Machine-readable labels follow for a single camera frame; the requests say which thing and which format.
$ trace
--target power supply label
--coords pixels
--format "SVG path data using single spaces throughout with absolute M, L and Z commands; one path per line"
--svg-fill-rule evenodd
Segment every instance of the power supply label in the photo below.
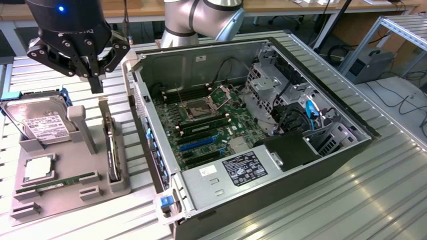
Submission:
M 24 120 L 33 136 L 40 140 L 52 140 L 68 137 L 68 130 L 59 115 L 45 116 Z
M 237 187 L 268 174 L 253 151 L 221 161 L 221 164 L 225 167 L 233 185 Z

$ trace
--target table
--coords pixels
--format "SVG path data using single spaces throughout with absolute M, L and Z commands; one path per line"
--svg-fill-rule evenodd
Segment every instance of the table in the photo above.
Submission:
M 427 155 L 426 144 L 388 113 L 367 98 L 332 66 L 304 43 L 282 31 L 237 35 L 236 40 L 274 37 L 318 76 L 382 135 L 375 144 L 320 182 L 263 208 L 203 240 L 259 239 L 384 239 L 395 236 L 420 239 L 427 235 Z M 201 43 L 212 42 L 203 38 Z M 135 46 L 137 50 L 156 44 Z M 33 90 L 63 83 L 75 103 L 88 110 L 88 125 L 100 122 L 97 95 L 76 77 L 64 77 L 28 57 L 16 57 L 7 66 L 11 89 Z M 133 192 L 95 206 L 11 227 L 7 223 L 11 187 L 17 161 L 17 131 L 0 122 L 0 238 L 169 240 L 169 228 L 161 226 L 153 210 L 153 183 L 144 153 L 125 105 L 120 70 L 107 74 L 105 93 L 113 117 L 125 128 L 125 156 Z
M 316 40 L 314 46 L 315 48 L 319 46 L 326 37 L 343 4 L 344 0 L 342 0 L 338 4 L 331 4 L 327 8 L 326 13 L 331 14 L 331 17 Z M 416 0 L 404 0 L 404 4 L 406 11 L 403 14 L 407 15 L 419 5 L 419 2 Z M 243 7 L 245 10 L 244 16 L 247 17 L 314 15 L 322 14 L 326 8 L 326 6 L 318 3 L 306 4 L 303 2 L 302 4 L 296 4 L 290 0 L 245 0 Z M 387 12 L 394 10 L 394 5 L 370 5 L 363 0 L 352 0 L 346 13 Z M 123 14 L 123 10 L 104 11 L 107 22 L 121 23 Z M 164 2 L 161 0 L 145 0 L 141 8 L 128 10 L 128 15 L 131 22 L 164 21 Z M 3 31 L 15 54 L 17 56 L 27 55 L 27 44 L 23 44 L 23 41 L 16 33 L 16 28 L 37 26 L 28 6 L 5 4 L 3 10 L 0 11 L 0 18 L 3 19 L 3 21 L 0 21 L 0 30 Z M 145 27 L 148 28 L 148 31 L 152 31 L 152 26 L 147 24 Z

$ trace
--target wooden table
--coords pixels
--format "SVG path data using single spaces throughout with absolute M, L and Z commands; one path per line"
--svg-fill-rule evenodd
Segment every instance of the wooden table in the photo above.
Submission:
M 338 12 L 344 5 L 346 0 L 340 0 L 340 3 L 331 4 L 326 10 L 331 17 L 326 23 L 315 47 L 320 44 L 332 22 L 338 16 Z M 410 14 L 414 8 L 419 5 L 416 0 L 404 0 L 406 11 L 403 14 Z M 324 12 L 326 6 L 318 3 L 296 4 L 290 0 L 244 0 L 243 4 L 247 17 L 260 16 L 291 16 L 291 15 L 314 15 Z M 395 10 L 395 5 L 370 5 L 363 0 L 352 0 L 346 13 L 362 13 L 362 12 L 387 12 Z M 107 10 L 104 16 L 108 23 L 123 22 L 123 10 Z M 128 9 L 131 22 L 152 22 L 164 21 L 164 1 L 163 0 L 143 0 L 143 7 L 137 9 Z M 0 30 L 5 36 L 5 39 L 17 56 L 27 54 L 27 44 L 23 44 L 20 37 L 16 33 L 16 28 L 36 27 L 33 16 L 31 14 L 27 5 L 9 5 L 5 4 L 3 9 L 0 8 Z

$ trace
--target sticker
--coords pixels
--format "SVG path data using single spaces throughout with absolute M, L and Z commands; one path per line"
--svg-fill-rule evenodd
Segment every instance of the sticker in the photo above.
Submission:
M 209 125 L 205 125 L 203 127 L 195 128 L 193 130 L 191 130 L 191 132 L 193 133 L 193 132 L 197 132 L 197 131 L 200 131 L 203 129 L 208 129 L 208 128 L 209 128 Z
M 195 61 L 196 62 L 201 62 L 201 61 L 205 61 L 205 60 L 207 60 L 207 56 L 205 55 L 195 57 Z
M 247 152 L 221 162 L 237 187 L 268 175 L 253 151 Z
M 204 177 L 209 174 L 213 174 L 213 173 L 216 173 L 215 165 L 200 168 L 199 171 L 200 171 L 201 177 Z
M 60 115 L 25 119 L 24 124 L 40 141 L 69 136 Z

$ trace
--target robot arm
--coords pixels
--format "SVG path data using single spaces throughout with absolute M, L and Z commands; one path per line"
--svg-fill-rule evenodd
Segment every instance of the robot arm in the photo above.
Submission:
M 100 77 L 111 73 L 129 51 L 128 39 L 111 30 L 100 0 L 27 0 L 39 25 L 29 42 L 29 58 L 72 77 L 88 80 L 92 93 L 103 92 Z M 99 58 L 108 42 L 112 48 Z
M 161 48 L 195 45 L 197 33 L 229 41 L 244 19 L 243 0 L 164 0 Z

